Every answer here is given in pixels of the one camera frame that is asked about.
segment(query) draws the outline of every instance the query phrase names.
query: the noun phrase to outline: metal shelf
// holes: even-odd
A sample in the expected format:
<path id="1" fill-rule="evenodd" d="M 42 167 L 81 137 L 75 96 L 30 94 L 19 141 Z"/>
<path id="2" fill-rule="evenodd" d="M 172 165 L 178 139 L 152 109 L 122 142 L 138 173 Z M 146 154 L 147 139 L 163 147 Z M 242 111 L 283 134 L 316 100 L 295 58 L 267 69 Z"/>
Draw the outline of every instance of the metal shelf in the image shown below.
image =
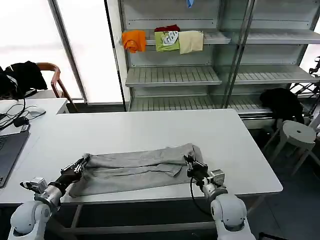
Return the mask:
<path id="1" fill-rule="evenodd" d="M 224 78 L 230 67 L 218 69 Z M 316 83 L 319 79 L 312 77 L 297 65 L 240 65 L 234 84 L 290 84 Z"/>
<path id="2" fill-rule="evenodd" d="M 139 97 L 131 103 L 131 112 L 216 109 L 209 96 Z"/>
<path id="3" fill-rule="evenodd" d="M 246 44 L 320 44 L 320 34 L 308 29 L 251 29 Z"/>
<path id="4" fill-rule="evenodd" d="M 233 95 L 227 108 L 236 110 L 238 114 L 263 115 L 272 113 L 270 108 L 262 106 L 259 94 Z M 309 112 L 305 105 L 303 105 L 302 112 Z"/>
<path id="5" fill-rule="evenodd" d="M 145 31 L 145 38 L 146 38 L 146 45 L 147 46 L 155 46 L 155 31 L 153 29 L 146 29 Z M 231 41 L 230 37 L 223 35 L 219 31 L 214 31 L 211 29 L 201 29 L 198 31 L 203 31 L 203 44 L 210 45 L 210 44 L 229 44 Z"/>
<path id="6" fill-rule="evenodd" d="M 127 87 L 220 85 L 211 66 L 132 67 Z"/>

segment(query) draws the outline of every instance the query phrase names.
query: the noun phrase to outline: red cloth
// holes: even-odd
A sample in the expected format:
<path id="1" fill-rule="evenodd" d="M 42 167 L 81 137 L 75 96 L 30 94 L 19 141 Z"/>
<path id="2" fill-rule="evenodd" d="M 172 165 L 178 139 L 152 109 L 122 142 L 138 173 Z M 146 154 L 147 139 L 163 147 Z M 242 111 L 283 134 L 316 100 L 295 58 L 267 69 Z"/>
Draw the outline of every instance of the red cloth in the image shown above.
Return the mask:
<path id="1" fill-rule="evenodd" d="M 178 31 L 178 32 L 180 32 L 180 27 L 178 27 L 177 24 L 175 24 L 175 25 L 171 25 L 171 26 L 157 27 L 154 30 L 154 32 L 166 32 L 166 31 Z"/>

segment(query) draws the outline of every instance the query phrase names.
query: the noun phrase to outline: shelving unit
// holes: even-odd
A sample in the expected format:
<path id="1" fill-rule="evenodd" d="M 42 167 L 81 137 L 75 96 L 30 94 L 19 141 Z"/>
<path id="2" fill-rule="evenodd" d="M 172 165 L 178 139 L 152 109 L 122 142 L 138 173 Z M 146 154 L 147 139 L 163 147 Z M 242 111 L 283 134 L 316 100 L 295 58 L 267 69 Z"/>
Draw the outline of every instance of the shelving unit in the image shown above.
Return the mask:
<path id="1" fill-rule="evenodd" d="M 126 52 L 129 111 L 223 106 L 264 118 L 263 91 L 318 82 L 299 67 L 306 46 L 320 44 L 318 0 L 119 1 L 122 31 L 144 30 L 147 42 Z M 203 51 L 156 52 L 154 29 L 174 24 L 202 31 Z"/>
<path id="2" fill-rule="evenodd" d="M 320 44 L 320 34 L 313 31 L 319 7 L 316 0 L 255 0 L 252 21 L 246 26 L 248 34 L 243 37 L 243 55 L 234 63 L 239 65 L 237 72 L 234 70 L 229 77 L 230 66 L 222 64 L 216 69 L 218 77 L 230 84 L 224 107 L 233 108 L 240 115 L 267 115 L 270 109 L 259 100 L 263 91 L 319 81 L 299 67 L 307 45 Z M 237 41 L 234 32 L 231 42 Z M 219 57 L 226 54 L 227 48 Z"/>

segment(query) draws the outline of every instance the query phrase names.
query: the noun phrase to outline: white stool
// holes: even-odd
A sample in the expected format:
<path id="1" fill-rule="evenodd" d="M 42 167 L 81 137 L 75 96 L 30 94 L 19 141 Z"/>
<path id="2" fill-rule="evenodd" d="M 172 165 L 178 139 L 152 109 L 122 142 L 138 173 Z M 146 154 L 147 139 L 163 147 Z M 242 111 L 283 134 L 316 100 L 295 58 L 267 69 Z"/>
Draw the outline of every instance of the white stool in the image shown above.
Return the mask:
<path id="1" fill-rule="evenodd" d="M 272 142 L 272 140 L 276 137 L 276 135 L 280 132 L 280 142 L 276 146 L 274 152 L 269 158 L 269 163 L 272 164 L 280 151 L 284 148 L 286 143 L 290 143 L 297 148 L 299 148 L 299 158 L 298 163 L 293 168 L 291 176 L 293 176 L 297 170 L 301 167 L 301 165 L 306 160 L 307 156 L 310 154 L 312 148 L 315 146 L 316 132 L 311 127 L 308 127 L 302 123 L 296 121 L 286 120 L 282 123 L 270 140 L 266 143 L 262 152 L 264 152 L 268 145 Z"/>

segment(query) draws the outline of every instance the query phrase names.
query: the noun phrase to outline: laptop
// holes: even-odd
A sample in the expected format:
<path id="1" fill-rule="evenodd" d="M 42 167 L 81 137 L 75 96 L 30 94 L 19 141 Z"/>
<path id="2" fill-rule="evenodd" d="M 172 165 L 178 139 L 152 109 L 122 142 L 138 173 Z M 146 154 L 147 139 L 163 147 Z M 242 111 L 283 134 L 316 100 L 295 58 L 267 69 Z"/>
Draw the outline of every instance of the laptop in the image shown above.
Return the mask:
<path id="1" fill-rule="evenodd" d="M 26 143 L 29 131 L 0 135 L 0 188 L 5 187 L 19 153 Z"/>

